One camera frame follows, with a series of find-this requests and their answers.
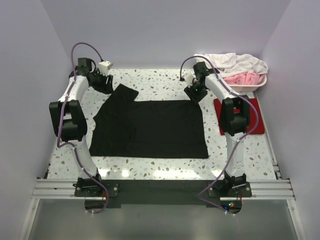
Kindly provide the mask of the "black t shirt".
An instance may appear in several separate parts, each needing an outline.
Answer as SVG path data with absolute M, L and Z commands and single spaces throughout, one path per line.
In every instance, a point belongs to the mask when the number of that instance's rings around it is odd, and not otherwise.
M 200 106 L 191 100 L 136 101 L 120 84 L 94 116 L 90 155 L 154 159 L 209 157 Z

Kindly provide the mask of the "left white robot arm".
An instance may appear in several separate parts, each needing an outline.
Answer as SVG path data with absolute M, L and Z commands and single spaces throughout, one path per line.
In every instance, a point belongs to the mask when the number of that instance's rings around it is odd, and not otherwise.
M 104 184 L 87 144 L 88 124 L 81 101 L 89 88 L 112 92 L 113 76 L 109 74 L 112 66 L 112 62 L 103 59 L 95 63 L 90 58 L 79 58 L 78 65 L 68 76 L 63 95 L 49 104 L 53 131 L 57 137 L 56 147 L 68 147 L 77 166 L 78 177 L 73 186 L 78 191 L 86 189 L 92 196 L 99 196 Z

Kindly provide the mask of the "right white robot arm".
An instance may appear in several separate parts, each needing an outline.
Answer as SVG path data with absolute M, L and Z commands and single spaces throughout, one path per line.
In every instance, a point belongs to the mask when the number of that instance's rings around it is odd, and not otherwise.
M 214 70 L 206 64 L 197 62 L 193 66 L 194 73 L 185 74 L 182 78 L 187 87 L 187 96 L 199 103 L 212 91 L 221 104 L 218 123 L 226 137 L 227 164 L 223 170 L 223 192 L 230 197 L 235 196 L 245 186 L 247 176 L 244 167 L 244 138 L 250 125 L 250 105 L 246 95 L 240 95 L 219 79 Z

